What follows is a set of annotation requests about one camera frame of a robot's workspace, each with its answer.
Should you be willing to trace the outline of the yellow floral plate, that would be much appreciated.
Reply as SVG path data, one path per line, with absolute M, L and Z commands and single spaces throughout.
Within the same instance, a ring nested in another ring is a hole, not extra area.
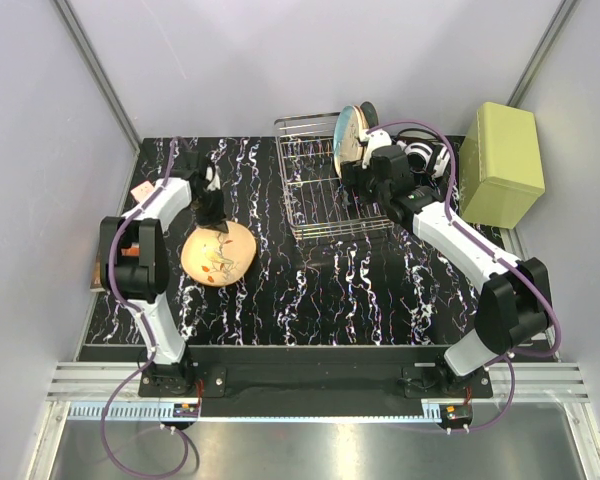
M 255 236 L 242 224 L 229 221 L 228 232 L 197 227 L 180 256 L 184 272 L 194 281 L 224 287 L 245 276 L 257 253 Z

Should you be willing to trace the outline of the cream plate with sprig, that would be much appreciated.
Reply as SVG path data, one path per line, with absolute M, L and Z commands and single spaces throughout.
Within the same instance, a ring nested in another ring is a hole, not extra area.
M 358 119 L 355 105 L 346 106 L 338 116 L 333 136 L 334 168 L 339 178 L 346 163 L 362 159 L 364 148 L 358 144 Z

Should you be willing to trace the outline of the blue glazed plate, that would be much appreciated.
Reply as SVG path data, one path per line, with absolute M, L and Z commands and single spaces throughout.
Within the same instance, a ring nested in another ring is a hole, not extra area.
M 365 119 L 368 129 L 373 129 L 379 125 L 379 118 L 376 107 L 369 101 L 364 101 L 360 105 L 360 110 Z

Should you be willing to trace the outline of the beige leaf pattern plate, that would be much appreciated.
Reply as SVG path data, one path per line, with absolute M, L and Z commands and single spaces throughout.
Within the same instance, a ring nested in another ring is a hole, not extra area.
M 357 119 L 358 119 L 358 144 L 361 148 L 365 148 L 368 144 L 368 134 L 369 130 L 368 122 L 365 117 L 365 114 L 359 105 L 354 106 Z

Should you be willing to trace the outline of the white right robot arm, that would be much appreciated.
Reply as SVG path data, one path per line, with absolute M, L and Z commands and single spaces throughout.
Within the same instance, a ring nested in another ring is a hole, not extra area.
M 520 260 L 466 224 L 436 190 L 416 182 L 399 146 L 379 147 L 367 161 L 336 153 L 334 165 L 343 185 L 436 248 L 479 293 L 473 330 L 444 352 L 434 371 L 440 393 L 460 394 L 479 368 L 551 326 L 546 266 L 536 258 Z

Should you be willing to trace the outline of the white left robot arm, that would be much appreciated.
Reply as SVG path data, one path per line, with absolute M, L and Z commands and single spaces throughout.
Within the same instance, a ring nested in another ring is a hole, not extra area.
M 213 161 L 196 151 L 182 157 L 185 169 L 175 170 L 171 156 L 148 195 L 123 215 L 105 217 L 99 234 L 101 285 L 130 312 L 147 347 L 147 364 L 140 370 L 149 383 L 176 396 L 194 388 L 196 372 L 166 297 L 171 270 L 164 233 L 188 208 L 202 229 L 229 231 Z

